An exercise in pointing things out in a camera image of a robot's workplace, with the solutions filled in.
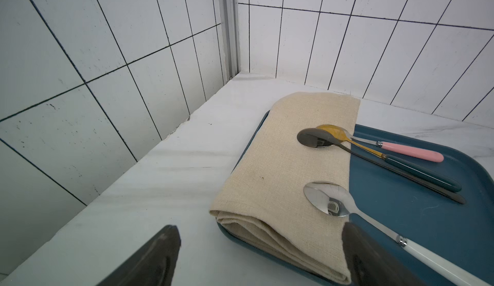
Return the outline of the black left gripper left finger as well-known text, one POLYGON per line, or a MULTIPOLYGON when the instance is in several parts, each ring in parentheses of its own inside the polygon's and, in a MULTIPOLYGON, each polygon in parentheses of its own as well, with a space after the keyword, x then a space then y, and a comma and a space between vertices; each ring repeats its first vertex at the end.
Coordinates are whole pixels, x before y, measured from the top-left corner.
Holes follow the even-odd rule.
POLYGON ((177 226, 167 225, 100 285, 171 285, 181 247, 177 226))

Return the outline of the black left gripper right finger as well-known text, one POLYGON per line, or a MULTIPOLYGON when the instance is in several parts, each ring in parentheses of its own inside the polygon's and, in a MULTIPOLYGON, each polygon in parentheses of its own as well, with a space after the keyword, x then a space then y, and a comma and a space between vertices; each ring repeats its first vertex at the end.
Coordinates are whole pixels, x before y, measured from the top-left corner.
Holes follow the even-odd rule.
POLYGON ((344 224, 342 242, 354 285, 424 284, 358 225, 344 224))

